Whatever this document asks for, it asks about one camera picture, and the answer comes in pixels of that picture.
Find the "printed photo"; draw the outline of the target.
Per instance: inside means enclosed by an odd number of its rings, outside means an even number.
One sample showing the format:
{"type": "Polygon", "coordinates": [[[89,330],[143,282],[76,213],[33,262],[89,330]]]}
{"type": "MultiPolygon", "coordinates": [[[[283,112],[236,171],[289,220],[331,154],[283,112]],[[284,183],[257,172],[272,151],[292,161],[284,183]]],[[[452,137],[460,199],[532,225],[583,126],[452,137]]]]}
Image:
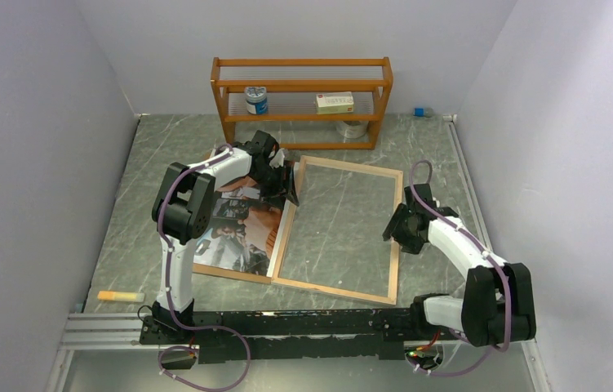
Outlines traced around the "printed photo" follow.
{"type": "Polygon", "coordinates": [[[194,271],[240,280],[266,282],[286,224],[289,201],[264,203],[249,176],[238,177],[216,192],[211,219],[194,249],[194,271]]]}

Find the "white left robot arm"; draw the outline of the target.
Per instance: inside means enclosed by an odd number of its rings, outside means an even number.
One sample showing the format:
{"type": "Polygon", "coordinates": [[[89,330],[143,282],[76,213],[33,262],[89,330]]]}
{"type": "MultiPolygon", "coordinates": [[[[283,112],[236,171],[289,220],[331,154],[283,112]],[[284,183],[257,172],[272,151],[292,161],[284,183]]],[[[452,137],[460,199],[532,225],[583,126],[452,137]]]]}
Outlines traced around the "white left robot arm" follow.
{"type": "Polygon", "coordinates": [[[270,206],[298,203],[295,162],[265,131],[248,142],[221,145],[198,163],[171,163],[162,178],[151,215],[162,244],[162,279],[153,314],[165,317],[164,336],[174,343],[193,333],[193,253],[190,246],[206,232],[216,199],[230,185],[249,179],[258,199],[270,206]]]}

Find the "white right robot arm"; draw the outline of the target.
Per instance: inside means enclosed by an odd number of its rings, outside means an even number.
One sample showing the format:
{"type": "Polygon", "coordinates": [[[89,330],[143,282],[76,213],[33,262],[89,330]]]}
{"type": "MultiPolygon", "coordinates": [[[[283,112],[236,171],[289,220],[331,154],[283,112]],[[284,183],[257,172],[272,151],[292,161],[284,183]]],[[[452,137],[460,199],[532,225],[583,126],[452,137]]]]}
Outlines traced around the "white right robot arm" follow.
{"type": "Polygon", "coordinates": [[[408,320],[411,333],[430,338],[440,327],[461,332],[475,347],[529,341],[537,332],[531,272],[523,263],[509,263],[469,232],[457,213],[440,207],[428,184],[404,189],[382,238],[401,252],[437,248],[460,272],[464,294],[417,296],[408,320]]]}

